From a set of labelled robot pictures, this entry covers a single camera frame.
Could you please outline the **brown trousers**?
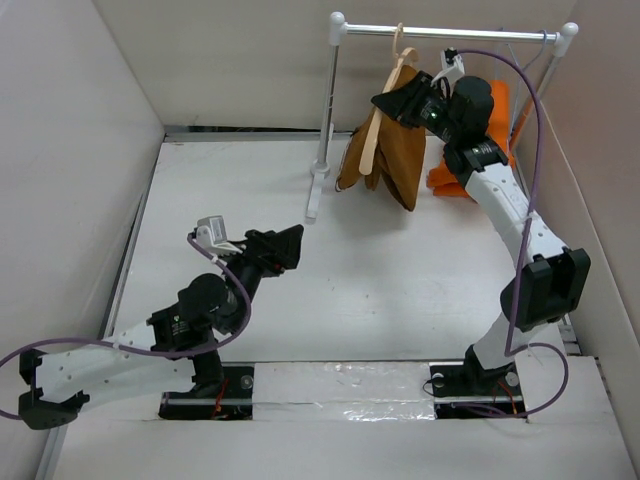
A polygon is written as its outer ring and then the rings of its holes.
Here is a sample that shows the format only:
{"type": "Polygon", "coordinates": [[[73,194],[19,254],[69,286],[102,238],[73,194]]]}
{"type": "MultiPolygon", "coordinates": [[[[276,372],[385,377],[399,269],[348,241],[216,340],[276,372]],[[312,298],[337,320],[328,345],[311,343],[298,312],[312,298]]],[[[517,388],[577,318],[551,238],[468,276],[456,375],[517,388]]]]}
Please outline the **brown trousers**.
{"type": "Polygon", "coordinates": [[[424,128],[405,128],[382,115],[372,172],[359,172],[360,158],[375,108],[367,120],[351,135],[343,154],[335,188],[343,191],[363,179],[368,190],[375,191],[383,181],[392,197],[407,211],[416,207],[426,149],[424,128]]]}

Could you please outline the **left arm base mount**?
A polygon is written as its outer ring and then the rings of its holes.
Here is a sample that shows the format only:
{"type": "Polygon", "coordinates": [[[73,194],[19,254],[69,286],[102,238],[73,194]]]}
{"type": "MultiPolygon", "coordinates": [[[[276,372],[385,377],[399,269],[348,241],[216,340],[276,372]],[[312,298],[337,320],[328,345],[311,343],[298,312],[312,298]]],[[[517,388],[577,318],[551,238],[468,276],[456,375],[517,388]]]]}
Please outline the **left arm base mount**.
{"type": "Polygon", "coordinates": [[[213,394],[163,394],[158,416],[175,421],[244,421],[253,419],[253,363],[224,363],[224,381],[213,394]]]}

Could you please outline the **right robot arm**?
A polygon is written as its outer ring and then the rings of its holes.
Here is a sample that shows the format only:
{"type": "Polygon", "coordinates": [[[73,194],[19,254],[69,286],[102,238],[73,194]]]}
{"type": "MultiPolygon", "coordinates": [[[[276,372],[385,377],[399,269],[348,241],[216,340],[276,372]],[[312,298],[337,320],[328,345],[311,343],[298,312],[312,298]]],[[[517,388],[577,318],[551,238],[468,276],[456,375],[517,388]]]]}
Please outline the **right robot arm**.
{"type": "Polygon", "coordinates": [[[471,392],[486,393],[511,367],[516,351],[577,308],[590,257],[569,248],[530,209],[508,157],[489,133],[495,102],[487,81],[464,76],[445,94],[420,71],[372,103],[402,126],[423,127],[443,141],[446,167],[483,209],[513,259],[516,275],[500,294],[501,313],[467,349],[458,375],[471,392]]]}

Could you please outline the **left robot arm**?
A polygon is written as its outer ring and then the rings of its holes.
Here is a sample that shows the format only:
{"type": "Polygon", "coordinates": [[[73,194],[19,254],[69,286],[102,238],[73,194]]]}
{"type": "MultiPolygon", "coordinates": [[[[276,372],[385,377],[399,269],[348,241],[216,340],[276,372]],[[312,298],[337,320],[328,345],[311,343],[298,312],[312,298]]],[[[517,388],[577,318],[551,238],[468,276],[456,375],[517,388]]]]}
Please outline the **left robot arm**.
{"type": "Polygon", "coordinates": [[[56,338],[20,349],[19,374],[28,389],[18,420],[32,430],[67,425],[106,403],[160,392],[212,396],[224,385],[219,349],[249,325],[262,280],[297,268],[304,228],[251,229],[228,239],[220,216],[205,217],[187,242],[218,273],[194,278],[176,301],[141,323],[101,340],[56,338]]]}

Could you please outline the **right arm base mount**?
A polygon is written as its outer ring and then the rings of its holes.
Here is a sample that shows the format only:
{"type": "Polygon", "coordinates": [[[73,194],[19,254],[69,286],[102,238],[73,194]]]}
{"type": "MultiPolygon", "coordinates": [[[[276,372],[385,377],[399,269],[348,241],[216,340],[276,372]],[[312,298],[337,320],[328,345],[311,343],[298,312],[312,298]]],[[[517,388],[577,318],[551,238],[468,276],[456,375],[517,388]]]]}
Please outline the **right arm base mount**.
{"type": "Polygon", "coordinates": [[[460,362],[436,362],[422,390],[432,397],[438,420],[511,416],[526,409],[514,365],[476,381],[460,362]]]}

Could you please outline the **wooden clothes hanger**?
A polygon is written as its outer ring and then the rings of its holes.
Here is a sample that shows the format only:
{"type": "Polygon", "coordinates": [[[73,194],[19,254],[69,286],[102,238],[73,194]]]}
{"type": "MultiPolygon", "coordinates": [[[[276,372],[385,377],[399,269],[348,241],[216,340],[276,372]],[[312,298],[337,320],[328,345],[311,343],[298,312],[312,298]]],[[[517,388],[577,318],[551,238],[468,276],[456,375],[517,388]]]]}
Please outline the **wooden clothes hanger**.
{"type": "Polygon", "coordinates": [[[399,23],[396,26],[392,44],[392,55],[395,61],[394,66],[386,80],[382,93],[372,98],[374,105],[373,115],[366,132],[366,137],[359,160],[359,173],[363,176],[370,175],[373,170],[374,156],[378,145],[378,136],[383,115],[391,115],[398,110],[393,106],[391,100],[392,91],[397,86],[400,74],[406,63],[414,65],[419,60],[419,54],[414,47],[407,47],[402,52],[397,49],[398,39],[404,35],[404,25],[399,23]]]}

